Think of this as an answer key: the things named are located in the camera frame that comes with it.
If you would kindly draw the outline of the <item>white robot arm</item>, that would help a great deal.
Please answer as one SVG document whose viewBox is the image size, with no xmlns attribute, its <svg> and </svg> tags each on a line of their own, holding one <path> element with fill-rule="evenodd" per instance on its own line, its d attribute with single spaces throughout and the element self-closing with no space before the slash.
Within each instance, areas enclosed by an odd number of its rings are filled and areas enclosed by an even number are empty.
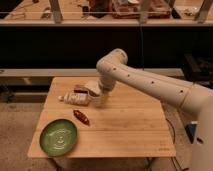
<svg viewBox="0 0 213 171">
<path fill-rule="evenodd" d="M 127 66 L 128 56 L 114 49 L 96 64 L 102 92 L 120 81 L 152 97 L 198 117 L 189 171 L 213 171 L 213 90 Z"/>
</svg>

